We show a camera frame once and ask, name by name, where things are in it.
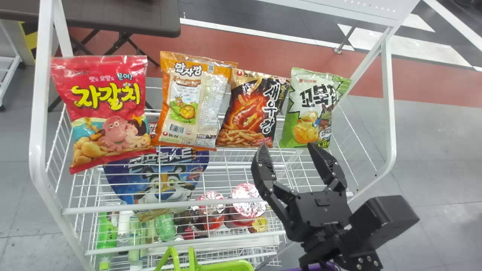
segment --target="green basket handle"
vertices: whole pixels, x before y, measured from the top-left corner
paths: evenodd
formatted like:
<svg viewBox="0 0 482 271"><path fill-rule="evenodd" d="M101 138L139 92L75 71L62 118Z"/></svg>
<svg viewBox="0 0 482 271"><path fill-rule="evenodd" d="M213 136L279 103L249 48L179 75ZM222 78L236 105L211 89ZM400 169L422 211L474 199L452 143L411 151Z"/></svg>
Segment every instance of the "green basket handle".
<svg viewBox="0 0 482 271"><path fill-rule="evenodd" d="M198 269L198 258L196 258L196 252L194 247L189 247L189 271L196 271Z"/></svg>
<svg viewBox="0 0 482 271"><path fill-rule="evenodd" d="M159 264L156 266L154 271L161 271L161 267L164 266L164 264L166 263L169 256L173 257L174 271L181 271L181 264L179 263L179 255L178 255L176 249L173 246L167 247L166 253L164 253L164 256L162 256L161 260L159 261Z"/></svg>

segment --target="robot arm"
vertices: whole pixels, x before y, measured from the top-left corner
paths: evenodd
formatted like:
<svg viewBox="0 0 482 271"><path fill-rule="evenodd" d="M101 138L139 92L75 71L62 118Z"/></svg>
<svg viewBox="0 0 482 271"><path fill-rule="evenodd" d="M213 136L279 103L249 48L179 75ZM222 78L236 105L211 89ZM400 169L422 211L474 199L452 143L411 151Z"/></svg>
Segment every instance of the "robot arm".
<svg viewBox="0 0 482 271"><path fill-rule="evenodd" d="M323 191L297 193L279 183L266 145L251 164L261 198L283 223L288 239L301 243L305 251L300 266L308 270L309 264L325 266L333 260L349 271L382 269L375 250L419 218L400 195L371 198L352 213L345 175L336 158L314 143L308 143L308 150L326 185Z"/></svg>

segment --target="white floor stripe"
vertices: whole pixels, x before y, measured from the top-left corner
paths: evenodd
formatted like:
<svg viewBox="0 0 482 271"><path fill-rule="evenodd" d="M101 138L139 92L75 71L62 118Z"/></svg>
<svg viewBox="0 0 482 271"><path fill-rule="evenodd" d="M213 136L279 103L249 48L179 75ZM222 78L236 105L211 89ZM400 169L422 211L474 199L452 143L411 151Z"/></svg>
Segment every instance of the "white floor stripe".
<svg viewBox="0 0 482 271"><path fill-rule="evenodd" d="M345 35L351 28L340 24L338 26ZM348 40L355 48L371 50L381 35L380 32L357 28ZM450 45L400 36L393 36L391 41L393 54L467 67L472 66Z"/></svg>
<svg viewBox="0 0 482 271"><path fill-rule="evenodd" d="M326 46L326 47L331 47L331 48L338 47L340 45L339 43L334 43L334 42L318 41L318 40L314 40L314 39L306 39L306 38L276 34L276 33L271 33L271 32L247 29L247 28L242 28L242 27L225 26L225 25L207 23L207 22L203 22L203 21L191 20L191 19L186 19L186 18L179 18L179 19L181 21L181 24L190 25L190 26L211 28L211 29L235 32L235 33L241 33L241 34L247 34L247 35L253 35L253 36L260 36L260 37L271 38L271 39L278 39L278 40L283 40L283 41L293 41L293 42L298 42L298 43L312 44L312 45L318 45L318 46ZM348 51L354 51L353 47L351 47L349 45L344 45L343 49L348 50Z"/></svg>
<svg viewBox="0 0 482 271"><path fill-rule="evenodd" d="M464 24L459 18L453 15L449 10L447 10L442 4L437 2L437 0L424 0L427 5L434 9L440 16L442 16L447 22L449 22L455 29L457 29L464 37L466 37L470 42L472 42L475 47L482 51L482 38L475 33L474 30L470 29L466 24Z"/></svg>
<svg viewBox="0 0 482 271"><path fill-rule="evenodd" d="M406 27L417 28L425 31L435 32L420 16L417 14L408 14L408 17L402 24Z"/></svg>

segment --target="snack bag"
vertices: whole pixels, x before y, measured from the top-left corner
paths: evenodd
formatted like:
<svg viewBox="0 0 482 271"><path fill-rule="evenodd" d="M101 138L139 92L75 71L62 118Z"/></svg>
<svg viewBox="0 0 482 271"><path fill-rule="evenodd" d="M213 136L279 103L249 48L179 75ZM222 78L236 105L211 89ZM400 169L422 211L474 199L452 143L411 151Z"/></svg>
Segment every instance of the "snack bag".
<svg viewBox="0 0 482 271"><path fill-rule="evenodd" d="M233 69L231 100L219 131L217 146L273 147L276 116L290 80L260 72Z"/></svg>
<svg viewBox="0 0 482 271"><path fill-rule="evenodd" d="M237 64L161 52L162 111L154 145L216 150L217 114Z"/></svg>
<svg viewBox="0 0 482 271"><path fill-rule="evenodd" d="M104 165L112 190L127 204L188 201L209 163L209 151L192 148L159 148L143 155ZM186 207L134 211L141 222Z"/></svg>
<svg viewBox="0 0 482 271"><path fill-rule="evenodd" d="M70 173L155 153L144 114L147 58L137 55L52 58L57 92L72 121Z"/></svg>
<svg viewBox="0 0 482 271"><path fill-rule="evenodd" d="M291 69L291 89L280 147L330 145L331 114L351 80L330 73Z"/></svg>

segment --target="purple object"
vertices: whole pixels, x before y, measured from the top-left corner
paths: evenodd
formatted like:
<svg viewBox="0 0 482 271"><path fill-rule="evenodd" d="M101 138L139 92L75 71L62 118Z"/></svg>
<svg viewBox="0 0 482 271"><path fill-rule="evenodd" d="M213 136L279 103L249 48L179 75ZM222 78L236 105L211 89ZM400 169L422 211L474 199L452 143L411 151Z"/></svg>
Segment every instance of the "purple object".
<svg viewBox="0 0 482 271"><path fill-rule="evenodd" d="M308 268L310 271L339 271L339 267L337 264L332 263L332 262L326 262L326 265L328 268L322 269L319 264L310 264L308 265ZM284 271L302 271L301 267L297 268L291 268L291 269L286 269Z"/></svg>

